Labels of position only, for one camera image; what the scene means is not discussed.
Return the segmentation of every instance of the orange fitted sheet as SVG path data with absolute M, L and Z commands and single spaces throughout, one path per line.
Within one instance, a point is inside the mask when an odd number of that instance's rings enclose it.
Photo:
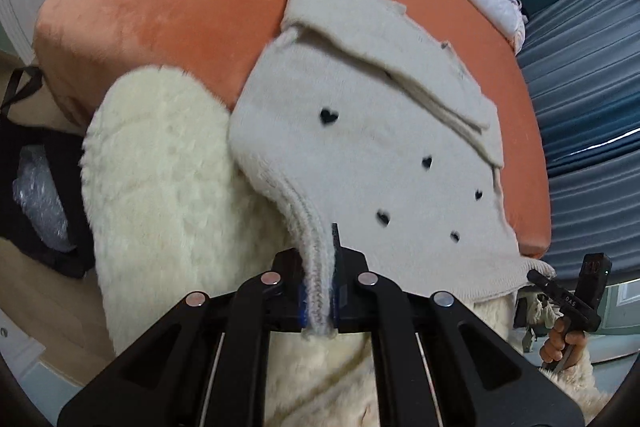
M 46 0 L 34 48 L 60 107 L 88 124 L 111 84 L 144 64 L 178 66 L 233 109 L 287 0 Z M 468 0 L 395 0 L 439 40 L 452 42 L 498 107 L 508 221 L 521 252 L 550 241 L 545 159 L 526 84 L 509 43 Z

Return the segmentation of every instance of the bed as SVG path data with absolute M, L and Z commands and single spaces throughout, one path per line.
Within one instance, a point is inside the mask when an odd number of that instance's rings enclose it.
M 545 159 L 527 87 L 508 41 L 468 0 L 395 0 L 439 40 L 452 42 L 498 107 L 508 221 L 524 255 L 550 242 Z M 86 126 L 106 91 L 144 64 L 178 66 L 229 110 L 286 0 L 46 0 L 34 50 L 59 106 Z

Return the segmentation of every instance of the clear plastic wrap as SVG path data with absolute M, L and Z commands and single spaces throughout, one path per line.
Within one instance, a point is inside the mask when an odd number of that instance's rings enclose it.
M 14 200 L 45 245 L 61 252 L 75 248 L 66 233 L 68 221 L 42 145 L 29 145 L 20 150 Z

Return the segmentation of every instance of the gray curtain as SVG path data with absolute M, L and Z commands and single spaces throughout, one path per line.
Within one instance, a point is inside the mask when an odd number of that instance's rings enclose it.
M 545 260 L 560 279 L 590 252 L 640 269 L 640 0 L 559 0 L 527 25 L 518 62 L 549 174 Z

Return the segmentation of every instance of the silver rivet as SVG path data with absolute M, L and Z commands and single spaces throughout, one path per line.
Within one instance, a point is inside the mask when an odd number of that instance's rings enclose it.
M 201 292 L 193 292 L 187 295 L 187 298 L 184 300 L 187 305 L 192 308 L 196 308 L 198 306 L 202 306 L 207 300 L 207 296 Z
M 378 282 L 378 276 L 371 272 L 362 272 L 358 275 L 358 282 L 360 284 L 364 284 L 365 286 L 373 286 L 376 282 Z
M 453 295 L 449 292 L 437 292 L 436 295 L 433 296 L 433 301 L 443 308 L 448 308 L 453 304 Z
M 280 282 L 280 274 L 278 272 L 265 272 L 260 277 L 262 284 L 266 284 L 267 286 L 273 286 L 274 284 L 278 284 Z

